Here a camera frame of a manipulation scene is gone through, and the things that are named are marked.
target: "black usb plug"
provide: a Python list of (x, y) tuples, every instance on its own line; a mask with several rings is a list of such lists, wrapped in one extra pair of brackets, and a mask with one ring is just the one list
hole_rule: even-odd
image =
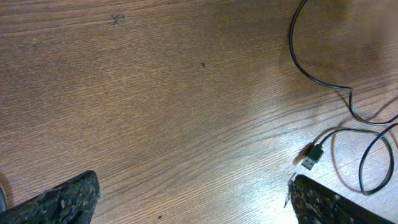
[(311, 170), (312, 167), (321, 159), (322, 155), (323, 155), (322, 146), (317, 144), (310, 149), (310, 152), (308, 153), (304, 161), (301, 163), (301, 165)]

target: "black textured object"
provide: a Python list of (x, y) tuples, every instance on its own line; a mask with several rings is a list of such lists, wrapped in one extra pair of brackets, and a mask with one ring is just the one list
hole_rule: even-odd
[(99, 197), (97, 175), (89, 170), (0, 213), (0, 223), (88, 224)]
[(392, 223), (304, 175), (289, 182), (289, 194), (301, 223)]

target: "wooden surface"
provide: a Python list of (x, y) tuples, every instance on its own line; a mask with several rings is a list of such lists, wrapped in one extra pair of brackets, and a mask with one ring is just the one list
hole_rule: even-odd
[[(1, 1), (0, 183), (10, 206), (92, 169), (103, 194), (93, 223), (295, 223), (283, 206), (297, 170), (398, 222), (396, 174), (377, 195), (358, 193), (373, 136), (339, 134), (313, 170), (295, 166), (328, 128), (384, 128), (355, 121), (346, 91), (296, 69), (287, 35), (299, 4)], [(310, 1), (296, 26), (303, 66), (354, 87), (358, 113), (375, 121), (397, 113), (397, 10), (394, 0)], [(114, 27), (117, 12), (127, 20)], [(383, 179), (387, 159), (378, 144), (366, 186)]]

